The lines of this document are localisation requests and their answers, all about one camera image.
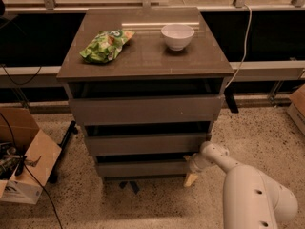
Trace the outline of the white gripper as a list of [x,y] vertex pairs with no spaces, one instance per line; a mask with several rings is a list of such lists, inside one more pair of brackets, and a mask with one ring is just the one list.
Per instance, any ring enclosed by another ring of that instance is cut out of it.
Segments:
[[192,184],[198,179],[198,174],[201,173],[207,167],[212,166],[213,164],[201,153],[193,154],[192,156],[185,155],[183,158],[189,162],[189,167],[191,173],[187,173],[184,186],[191,187]]

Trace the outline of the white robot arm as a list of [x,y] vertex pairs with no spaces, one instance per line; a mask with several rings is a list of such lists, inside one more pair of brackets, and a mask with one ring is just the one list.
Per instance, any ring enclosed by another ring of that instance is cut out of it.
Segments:
[[229,155],[229,150],[206,141],[198,153],[185,156],[190,187],[207,167],[217,165],[225,174],[223,183],[224,229],[277,229],[298,212],[294,193],[253,166]]

